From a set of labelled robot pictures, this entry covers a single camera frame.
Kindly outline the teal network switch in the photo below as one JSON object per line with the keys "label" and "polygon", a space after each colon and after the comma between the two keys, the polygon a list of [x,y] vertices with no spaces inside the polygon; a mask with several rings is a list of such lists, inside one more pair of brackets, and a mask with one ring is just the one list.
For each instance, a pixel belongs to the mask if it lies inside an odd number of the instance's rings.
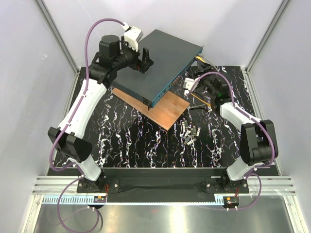
{"label": "teal network switch", "polygon": [[144,37],[139,45],[149,50],[154,64],[144,74],[129,67],[121,69],[112,86],[153,108],[174,80],[190,68],[203,47],[158,29]]}

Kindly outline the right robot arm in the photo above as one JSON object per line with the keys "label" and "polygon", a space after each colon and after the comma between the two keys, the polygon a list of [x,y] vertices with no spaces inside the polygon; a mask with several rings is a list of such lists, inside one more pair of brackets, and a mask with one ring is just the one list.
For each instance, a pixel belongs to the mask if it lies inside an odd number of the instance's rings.
{"label": "right robot arm", "polygon": [[229,193],[240,187],[251,172],[269,167],[278,157],[275,127],[271,120],[261,120],[242,109],[235,102],[229,80],[213,65],[197,59],[197,66],[190,92],[203,87],[209,94],[213,111],[241,132],[240,155],[223,171],[219,185]]}

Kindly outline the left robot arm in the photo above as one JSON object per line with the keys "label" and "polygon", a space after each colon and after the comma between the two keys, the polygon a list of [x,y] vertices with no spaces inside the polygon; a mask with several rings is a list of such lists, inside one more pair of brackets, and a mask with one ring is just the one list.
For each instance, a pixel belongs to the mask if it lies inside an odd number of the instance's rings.
{"label": "left robot arm", "polygon": [[86,77],[80,92],[63,121],[57,128],[50,127],[48,136],[56,150],[76,165],[84,184],[92,191],[105,187],[104,172],[96,165],[92,144],[83,139],[89,119],[99,100],[117,77],[117,72],[129,67],[145,73],[153,61],[148,49],[138,49],[140,38],[105,35],[99,42],[99,51],[91,63],[86,64]]}

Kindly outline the wooden base board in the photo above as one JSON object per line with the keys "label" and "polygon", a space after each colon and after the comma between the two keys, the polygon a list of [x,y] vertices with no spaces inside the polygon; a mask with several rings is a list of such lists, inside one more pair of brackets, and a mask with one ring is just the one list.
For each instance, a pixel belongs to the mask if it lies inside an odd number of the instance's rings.
{"label": "wooden base board", "polygon": [[167,131],[190,105],[189,102],[171,91],[168,91],[159,102],[150,109],[148,109],[147,105],[117,88],[114,88],[112,93]]}

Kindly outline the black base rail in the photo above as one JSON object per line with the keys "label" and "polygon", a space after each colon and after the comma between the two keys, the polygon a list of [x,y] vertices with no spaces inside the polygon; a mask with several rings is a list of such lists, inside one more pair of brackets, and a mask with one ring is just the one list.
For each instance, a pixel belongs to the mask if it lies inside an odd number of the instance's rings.
{"label": "black base rail", "polygon": [[247,181],[230,182],[223,175],[223,168],[104,168],[98,182],[79,181],[77,192],[133,204],[210,202],[216,194],[249,193]]}

